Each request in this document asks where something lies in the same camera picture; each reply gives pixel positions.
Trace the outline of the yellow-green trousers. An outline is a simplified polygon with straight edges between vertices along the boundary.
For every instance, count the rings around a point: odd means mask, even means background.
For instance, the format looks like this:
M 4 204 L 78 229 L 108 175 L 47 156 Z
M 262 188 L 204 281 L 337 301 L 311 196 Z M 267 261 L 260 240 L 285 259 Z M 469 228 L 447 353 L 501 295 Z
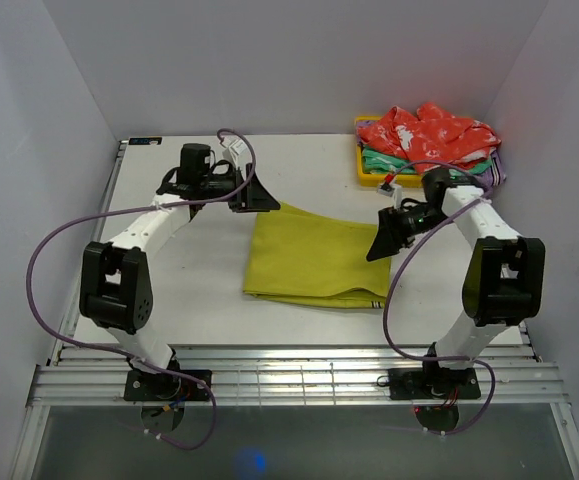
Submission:
M 382 309 L 391 260 L 369 262 L 377 227 L 283 203 L 257 215 L 243 292 L 258 299 L 335 309 Z

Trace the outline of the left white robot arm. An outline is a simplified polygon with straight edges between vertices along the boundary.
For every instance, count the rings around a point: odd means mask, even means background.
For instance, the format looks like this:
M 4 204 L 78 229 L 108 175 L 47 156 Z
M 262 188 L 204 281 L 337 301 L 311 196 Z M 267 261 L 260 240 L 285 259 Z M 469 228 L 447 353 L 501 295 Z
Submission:
M 262 186 L 255 154 L 243 138 L 221 142 L 224 157 L 212 158 L 206 144 L 186 143 L 178 166 L 162 178 L 148 210 L 106 242 L 91 242 L 81 268 L 79 309 L 110 333 L 127 352 L 130 365 L 147 375 L 147 388 L 159 399 L 181 387 L 175 353 L 149 324 L 154 309 L 149 262 L 196 213 L 209 203 L 226 203 L 234 213 L 279 209 Z

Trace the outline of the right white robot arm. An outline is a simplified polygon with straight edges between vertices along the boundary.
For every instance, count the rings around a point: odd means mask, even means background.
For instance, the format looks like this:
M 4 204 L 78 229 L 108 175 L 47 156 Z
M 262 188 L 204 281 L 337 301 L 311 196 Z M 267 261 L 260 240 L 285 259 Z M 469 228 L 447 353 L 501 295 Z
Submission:
M 376 237 L 366 255 L 376 261 L 418 247 L 423 235 L 454 223 L 472 254 L 461 290 L 463 310 L 429 348 L 420 382 L 443 397 L 469 382 L 477 357 L 500 334 L 535 317 L 541 305 L 546 247 L 511 228 L 489 203 L 476 178 L 437 167 L 422 177 L 424 199 L 378 213 Z

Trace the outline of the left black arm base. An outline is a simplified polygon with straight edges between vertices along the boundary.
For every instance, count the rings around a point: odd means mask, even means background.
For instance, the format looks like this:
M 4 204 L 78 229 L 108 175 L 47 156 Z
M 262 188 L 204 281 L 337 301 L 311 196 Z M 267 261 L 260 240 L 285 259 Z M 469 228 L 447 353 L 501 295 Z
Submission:
M 197 382 L 162 373 L 130 370 L 122 398 L 129 402 L 208 401 L 204 386 Z

